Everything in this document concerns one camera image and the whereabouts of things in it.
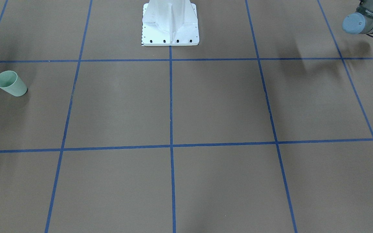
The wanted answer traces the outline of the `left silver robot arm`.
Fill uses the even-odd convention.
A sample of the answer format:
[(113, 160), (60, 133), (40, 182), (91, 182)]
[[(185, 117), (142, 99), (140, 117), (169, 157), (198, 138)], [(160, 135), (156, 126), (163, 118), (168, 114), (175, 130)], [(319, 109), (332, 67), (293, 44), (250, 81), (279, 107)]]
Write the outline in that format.
[(373, 34), (373, 0), (361, 0), (356, 12), (345, 17), (342, 28), (349, 34)]

